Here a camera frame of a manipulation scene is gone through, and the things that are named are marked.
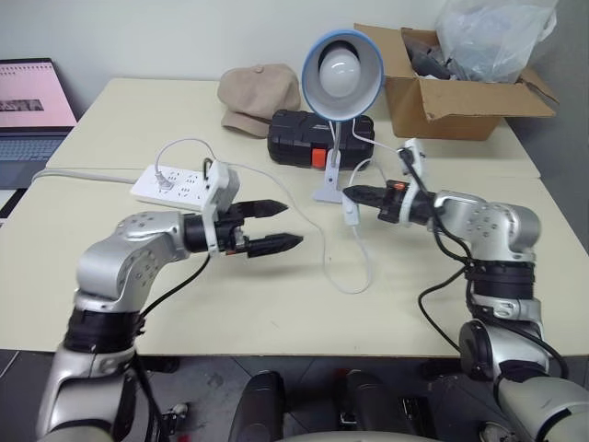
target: black toolbox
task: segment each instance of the black toolbox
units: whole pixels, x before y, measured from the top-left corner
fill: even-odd
[[[356,118],[357,135],[375,139],[374,122],[361,115]],[[268,132],[268,152],[279,164],[324,169],[327,152],[333,147],[329,123],[312,112],[278,110]],[[372,156],[374,146],[352,135],[352,122],[341,125],[340,169],[353,169]]]

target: cardboard box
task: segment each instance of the cardboard box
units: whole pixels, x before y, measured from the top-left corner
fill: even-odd
[[[354,27],[382,53],[388,109],[398,137],[486,140],[502,117],[554,116],[537,92],[557,101],[554,93],[529,68],[513,85],[419,78],[411,68],[402,36],[437,45],[435,31]]]

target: power strip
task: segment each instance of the power strip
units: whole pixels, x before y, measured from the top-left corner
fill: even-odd
[[[159,166],[159,170],[173,187],[168,190],[160,189],[152,164],[144,170],[131,189],[131,194],[137,200],[199,212],[202,210],[208,191],[202,172],[167,166]]]

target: laptop screen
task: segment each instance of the laptop screen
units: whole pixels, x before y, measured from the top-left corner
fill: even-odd
[[[0,132],[76,124],[50,59],[0,61]]]

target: desk lamp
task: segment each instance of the desk lamp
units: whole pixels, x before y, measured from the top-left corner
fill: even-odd
[[[321,37],[307,55],[301,75],[303,95],[313,112],[329,121],[333,136],[323,187],[313,193],[316,201],[341,203],[341,123],[353,120],[372,106],[383,78],[380,51],[358,30],[334,30]]]

